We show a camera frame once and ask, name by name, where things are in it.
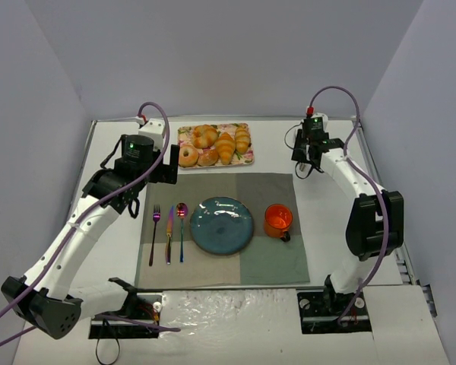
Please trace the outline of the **iridescent spoon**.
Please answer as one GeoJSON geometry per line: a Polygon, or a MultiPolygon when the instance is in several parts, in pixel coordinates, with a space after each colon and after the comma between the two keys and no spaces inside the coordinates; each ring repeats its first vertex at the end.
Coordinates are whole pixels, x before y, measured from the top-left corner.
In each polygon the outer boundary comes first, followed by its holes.
{"type": "Polygon", "coordinates": [[[188,216],[188,206],[184,202],[180,202],[176,206],[177,216],[180,219],[180,251],[179,262],[184,262],[184,223],[188,216]]]}

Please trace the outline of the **grey patchwork placemat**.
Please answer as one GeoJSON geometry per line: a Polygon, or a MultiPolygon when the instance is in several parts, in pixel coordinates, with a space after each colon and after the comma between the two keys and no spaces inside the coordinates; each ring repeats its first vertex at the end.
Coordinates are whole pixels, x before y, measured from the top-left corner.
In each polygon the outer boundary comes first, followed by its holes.
{"type": "Polygon", "coordinates": [[[309,283],[293,177],[281,173],[181,175],[150,184],[135,275],[144,289],[309,283]],[[290,240],[264,231],[265,212],[293,215],[290,240]]]}

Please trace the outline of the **aluminium rail frame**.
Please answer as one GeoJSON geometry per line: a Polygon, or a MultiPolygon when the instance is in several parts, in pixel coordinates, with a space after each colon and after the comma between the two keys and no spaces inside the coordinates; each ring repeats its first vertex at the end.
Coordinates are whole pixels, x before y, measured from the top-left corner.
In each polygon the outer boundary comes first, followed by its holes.
{"type": "MultiPolygon", "coordinates": [[[[378,168],[375,164],[375,159],[372,156],[372,152],[370,150],[369,144],[366,140],[364,135],[364,128],[362,123],[359,123],[358,132],[356,133],[357,139],[359,142],[360,147],[362,148],[363,159],[367,166],[368,174],[381,186],[383,186],[381,175],[378,171],[378,168]]],[[[429,284],[422,284],[421,280],[419,279],[418,275],[416,274],[412,261],[410,258],[410,253],[407,249],[405,243],[399,248],[394,251],[397,266],[399,268],[399,272],[401,273],[401,278],[404,284],[411,284],[420,287],[423,292],[424,298],[426,300],[427,306],[429,308],[431,317],[433,320],[436,320],[438,313],[435,307],[435,301],[432,294],[432,288],[429,284]]]]}

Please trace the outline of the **orange enamel mug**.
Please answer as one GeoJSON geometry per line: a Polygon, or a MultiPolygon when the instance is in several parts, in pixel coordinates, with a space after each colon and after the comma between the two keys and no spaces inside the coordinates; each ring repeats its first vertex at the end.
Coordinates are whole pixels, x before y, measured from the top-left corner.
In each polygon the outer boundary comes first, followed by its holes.
{"type": "Polygon", "coordinates": [[[292,211],[285,205],[273,204],[264,213],[264,231],[272,238],[278,238],[285,243],[291,239],[290,227],[293,222],[292,211]]]}

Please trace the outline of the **blue ceramic plate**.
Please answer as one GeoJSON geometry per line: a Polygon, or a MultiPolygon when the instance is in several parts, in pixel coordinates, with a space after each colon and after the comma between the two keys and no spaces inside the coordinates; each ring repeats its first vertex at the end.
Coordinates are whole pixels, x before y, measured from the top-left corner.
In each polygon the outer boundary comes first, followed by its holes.
{"type": "Polygon", "coordinates": [[[252,240],[254,218],[249,209],[234,198],[207,198],[195,206],[189,229],[192,240],[206,253],[231,256],[252,240]]]}

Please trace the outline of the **floral rectangular tray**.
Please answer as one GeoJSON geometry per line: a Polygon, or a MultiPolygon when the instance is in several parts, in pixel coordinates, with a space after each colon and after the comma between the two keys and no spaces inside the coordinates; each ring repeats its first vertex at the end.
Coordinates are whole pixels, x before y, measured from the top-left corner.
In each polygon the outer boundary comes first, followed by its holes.
{"type": "Polygon", "coordinates": [[[255,161],[247,123],[185,125],[177,132],[181,168],[242,166],[255,161]]]}

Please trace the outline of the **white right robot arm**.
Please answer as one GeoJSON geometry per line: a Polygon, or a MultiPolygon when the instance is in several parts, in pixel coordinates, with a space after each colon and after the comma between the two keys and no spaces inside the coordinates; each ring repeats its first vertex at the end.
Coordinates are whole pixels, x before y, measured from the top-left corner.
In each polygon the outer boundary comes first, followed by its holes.
{"type": "Polygon", "coordinates": [[[373,279],[382,261],[404,241],[404,198],[376,183],[348,154],[339,138],[325,131],[324,118],[309,114],[297,130],[292,160],[330,176],[353,201],[345,230],[349,253],[330,274],[330,302],[353,297],[373,279]]]}

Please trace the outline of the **iridescent fork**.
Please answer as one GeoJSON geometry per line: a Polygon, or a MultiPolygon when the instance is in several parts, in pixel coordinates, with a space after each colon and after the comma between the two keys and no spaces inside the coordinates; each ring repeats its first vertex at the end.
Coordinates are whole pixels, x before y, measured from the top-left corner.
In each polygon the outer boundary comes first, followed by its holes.
{"type": "Polygon", "coordinates": [[[157,232],[157,224],[160,221],[160,218],[161,218],[160,206],[159,205],[154,205],[153,206],[153,214],[152,214],[152,220],[153,220],[153,223],[154,223],[154,228],[153,228],[153,233],[152,233],[152,242],[151,242],[149,262],[148,262],[148,265],[150,267],[154,263],[155,238],[156,238],[156,232],[157,232]]]}

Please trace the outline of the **twisted round bread roll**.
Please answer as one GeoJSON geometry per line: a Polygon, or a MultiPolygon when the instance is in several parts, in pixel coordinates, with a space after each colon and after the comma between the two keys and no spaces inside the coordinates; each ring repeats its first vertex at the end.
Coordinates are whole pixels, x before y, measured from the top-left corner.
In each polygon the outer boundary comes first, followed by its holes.
{"type": "Polygon", "coordinates": [[[210,148],[218,138],[217,130],[211,125],[198,125],[192,134],[192,144],[195,148],[210,148]]]}

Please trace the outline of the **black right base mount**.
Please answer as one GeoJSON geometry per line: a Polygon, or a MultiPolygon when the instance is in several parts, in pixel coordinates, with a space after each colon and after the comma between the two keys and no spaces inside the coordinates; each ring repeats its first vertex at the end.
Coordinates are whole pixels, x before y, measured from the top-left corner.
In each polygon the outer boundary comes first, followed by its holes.
{"type": "Polygon", "coordinates": [[[362,293],[345,316],[339,319],[353,297],[354,294],[333,294],[326,287],[297,291],[302,333],[319,335],[371,332],[372,324],[362,293]]]}

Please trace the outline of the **brown oval bun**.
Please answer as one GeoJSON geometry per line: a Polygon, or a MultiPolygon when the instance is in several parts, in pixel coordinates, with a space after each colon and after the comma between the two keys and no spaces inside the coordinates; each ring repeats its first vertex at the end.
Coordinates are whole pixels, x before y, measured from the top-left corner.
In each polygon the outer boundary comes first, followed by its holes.
{"type": "Polygon", "coordinates": [[[218,159],[219,154],[217,150],[215,148],[209,149],[199,154],[197,165],[199,165],[200,167],[213,166],[218,161],[218,159]]]}

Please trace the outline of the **iridescent knife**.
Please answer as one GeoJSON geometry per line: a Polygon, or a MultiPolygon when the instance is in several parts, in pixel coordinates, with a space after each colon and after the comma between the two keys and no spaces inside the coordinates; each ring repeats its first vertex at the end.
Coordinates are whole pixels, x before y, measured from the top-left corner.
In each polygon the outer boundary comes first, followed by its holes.
{"type": "Polygon", "coordinates": [[[172,251],[172,237],[173,237],[173,225],[174,225],[174,206],[169,210],[168,220],[166,224],[166,247],[165,247],[165,259],[166,264],[171,264],[171,251],[172,251]]]}

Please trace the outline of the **small striped croissant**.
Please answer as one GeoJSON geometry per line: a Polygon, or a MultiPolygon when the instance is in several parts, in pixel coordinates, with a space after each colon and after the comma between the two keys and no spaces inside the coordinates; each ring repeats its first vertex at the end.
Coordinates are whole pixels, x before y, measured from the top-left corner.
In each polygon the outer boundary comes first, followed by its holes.
{"type": "Polygon", "coordinates": [[[245,154],[251,144],[251,135],[247,128],[239,126],[235,131],[236,151],[245,154]]]}

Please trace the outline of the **large striped croissant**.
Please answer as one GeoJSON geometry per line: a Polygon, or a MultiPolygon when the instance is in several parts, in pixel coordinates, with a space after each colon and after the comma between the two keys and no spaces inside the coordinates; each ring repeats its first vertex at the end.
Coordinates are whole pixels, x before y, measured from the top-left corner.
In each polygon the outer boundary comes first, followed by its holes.
{"type": "Polygon", "coordinates": [[[224,132],[216,140],[214,145],[219,154],[221,163],[223,165],[229,165],[236,149],[235,140],[229,133],[224,132]]]}

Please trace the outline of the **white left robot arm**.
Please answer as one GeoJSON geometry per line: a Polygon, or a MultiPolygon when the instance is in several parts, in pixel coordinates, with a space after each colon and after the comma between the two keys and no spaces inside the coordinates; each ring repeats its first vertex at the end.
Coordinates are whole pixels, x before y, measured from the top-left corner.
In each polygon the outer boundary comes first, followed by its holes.
{"type": "Polygon", "coordinates": [[[177,181],[179,147],[163,163],[165,147],[146,135],[122,135],[122,155],[101,167],[83,189],[66,225],[41,258],[19,278],[8,277],[1,292],[10,309],[54,339],[65,337],[82,319],[113,315],[123,319],[140,304],[138,290],[119,278],[72,289],[71,283],[103,233],[123,213],[137,217],[138,195],[148,183],[177,181]]]}

